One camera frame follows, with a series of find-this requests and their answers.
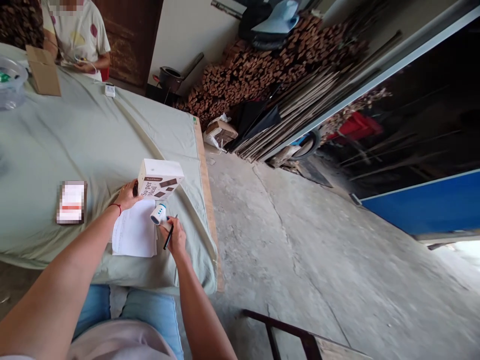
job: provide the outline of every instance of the concrete floor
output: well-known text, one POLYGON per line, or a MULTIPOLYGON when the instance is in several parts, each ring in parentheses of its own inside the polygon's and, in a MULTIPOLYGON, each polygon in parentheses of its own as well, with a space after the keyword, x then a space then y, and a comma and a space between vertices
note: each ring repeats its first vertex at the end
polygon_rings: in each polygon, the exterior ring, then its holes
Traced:
MULTIPOLYGON (((243 308, 374 359, 479 357, 477 288, 425 246, 298 175, 206 155, 225 280, 211 300, 239 359, 272 358, 265 327, 240 317, 243 308)), ((0 316, 35 277, 0 268, 12 297, 0 316)), ((284 359, 304 359, 291 336, 280 334, 279 345, 284 359)))

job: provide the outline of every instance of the hand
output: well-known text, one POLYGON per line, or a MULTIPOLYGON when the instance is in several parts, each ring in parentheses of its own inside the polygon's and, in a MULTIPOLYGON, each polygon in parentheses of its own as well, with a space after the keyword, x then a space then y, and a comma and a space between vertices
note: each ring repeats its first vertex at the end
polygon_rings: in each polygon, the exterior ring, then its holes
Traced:
MULTIPOLYGON (((173 258, 178 258, 187 255, 185 244, 187 242, 187 234, 184 231, 184 227, 176 217, 169 216, 168 223, 173 225, 173 232, 171 233, 171 239, 168 243, 168 250, 170 250, 173 258)), ((160 233, 164 240, 167 240, 169 232, 166 228, 159 225, 160 233)))
POLYGON ((96 72, 95 67, 89 62, 79 62, 73 66, 81 73, 95 74, 96 72))
POLYGON ((115 204, 120 205, 122 211, 130 209, 137 202, 144 198, 143 196, 134 196, 134 186, 137 181, 137 179, 134 179, 132 182, 125 184, 121 188, 120 194, 115 200, 115 204))

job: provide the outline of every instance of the smartphone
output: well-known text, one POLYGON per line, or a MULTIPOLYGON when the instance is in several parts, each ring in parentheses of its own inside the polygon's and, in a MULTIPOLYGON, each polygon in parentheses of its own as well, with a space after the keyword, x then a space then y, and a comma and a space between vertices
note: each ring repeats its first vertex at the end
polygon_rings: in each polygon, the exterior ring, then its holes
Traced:
POLYGON ((60 201, 56 212, 56 223, 83 224, 87 205, 86 181, 63 181, 60 186, 60 201))

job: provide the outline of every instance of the white box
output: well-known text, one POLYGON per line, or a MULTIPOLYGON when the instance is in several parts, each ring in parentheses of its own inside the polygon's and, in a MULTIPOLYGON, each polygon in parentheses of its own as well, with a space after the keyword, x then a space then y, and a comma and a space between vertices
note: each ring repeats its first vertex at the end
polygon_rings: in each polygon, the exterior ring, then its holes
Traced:
POLYGON ((184 177, 176 161, 143 159, 138 174, 138 195, 145 199, 166 200, 184 177))

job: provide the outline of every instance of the cardboard box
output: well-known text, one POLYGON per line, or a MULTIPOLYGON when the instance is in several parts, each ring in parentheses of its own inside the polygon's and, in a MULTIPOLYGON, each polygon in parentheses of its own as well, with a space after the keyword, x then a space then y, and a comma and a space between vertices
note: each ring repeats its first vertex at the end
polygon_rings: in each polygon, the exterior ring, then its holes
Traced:
POLYGON ((223 148, 226 144, 236 139, 239 133, 235 128, 225 121, 215 121, 206 129, 205 134, 213 135, 218 146, 223 148))
POLYGON ((26 57, 36 92, 41 95, 62 96, 57 65, 52 54, 47 50, 27 45, 26 57))
POLYGON ((176 161, 143 159, 138 174, 138 194, 145 199, 166 200, 184 177, 176 161))

